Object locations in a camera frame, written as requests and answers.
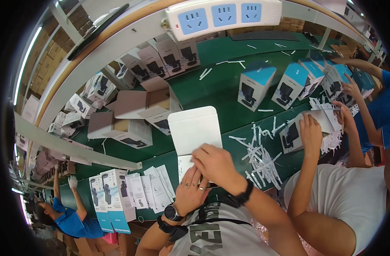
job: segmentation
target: blue polo shirt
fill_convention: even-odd
[[[64,212],[55,222],[67,235],[78,238],[103,237],[104,232],[98,220],[85,217],[84,221],[81,221],[75,210],[70,207],[64,207],[57,197],[54,198],[53,209],[56,212]]]
[[[368,110],[376,129],[381,128],[384,149],[388,149],[390,148],[390,72],[382,70],[382,80],[384,90],[377,99],[373,99],[373,101],[370,102]],[[361,114],[358,113],[354,117],[354,120],[357,126],[358,135],[360,136],[361,149],[364,154],[370,150],[373,145],[368,140],[366,127],[364,126]]]

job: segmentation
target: white glove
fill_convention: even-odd
[[[77,188],[77,178],[74,175],[69,177],[69,186],[70,188]]]

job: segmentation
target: person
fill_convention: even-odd
[[[158,222],[145,233],[136,255],[158,255],[169,239],[174,240],[174,235],[171,237],[165,233],[163,227],[167,224],[174,230],[183,224],[187,226],[187,233],[175,241],[169,255],[307,256],[286,212],[235,170],[228,151],[203,144],[193,151],[192,156],[194,166],[188,169],[178,185],[176,200],[172,204],[175,209],[172,216],[186,216],[186,221],[167,218],[170,215],[168,206]],[[248,189],[251,192],[248,198],[243,197],[246,200],[244,206],[236,208],[219,200],[189,216],[188,213],[205,201],[209,192],[205,189],[208,181],[223,187],[235,198],[246,195]],[[269,246],[251,226],[252,218],[268,229]]]
[[[337,116],[348,134],[349,166],[317,165],[321,128],[304,115],[303,165],[284,187],[284,204],[298,234],[318,252],[354,256],[367,247],[390,208],[390,148],[386,166],[367,166],[355,119],[341,102],[332,103],[344,117]]]
[[[367,72],[379,79],[384,89],[381,94],[366,105],[361,95],[358,85],[349,77],[349,84],[343,82],[343,92],[352,96],[360,109],[354,117],[357,131],[360,137],[361,150],[365,154],[373,146],[390,148],[390,72],[381,69],[367,61],[361,59],[348,59],[329,56],[329,59],[335,64],[350,65]],[[348,156],[347,137],[344,136],[341,150],[337,150],[331,160],[319,161],[319,163],[335,164],[337,160],[342,160]]]
[[[73,192],[77,210],[64,207],[61,203],[58,164],[54,166],[53,205],[37,202],[35,213],[41,223],[58,228],[62,233],[75,238],[100,238],[106,233],[102,231],[97,219],[87,217],[87,211],[77,191],[77,179],[69,177],[69,186]]]

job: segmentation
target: fluorescent light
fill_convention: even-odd
[[[13,192],[16,192],[16,193],[18,193],[18,194],[24,195],[24,192],[21,192],[21,191],[15,189],[15,188],[12,188],[12,191],[13,191]]]
[[[29,58],[30,50],[32,50],[33,44],[35,43],[36,38],[38,37],[41,30],[42,30],[42,27],[39,27],[37,29],[36,34],[33,37],[32,41],[30,42],[29,48],[27,49],[26,55],[24,56],[22,68],[20,69],[20,72],[19,72],[19,78],[17,79],[16,92],[14,93],[13,105],[16,105],[16,103],[17,103],[17,95],[19,94],[19,85],[20,85],[20,80],[22,79],[24,66],[26,65],[27,58]]]

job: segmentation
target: wristwatch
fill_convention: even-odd
[[[169,204],[165,207],[164,214],[167,219],[172,221],[181,221],[183,219],[182,216],[178,215],[178,211],[173,204]]]

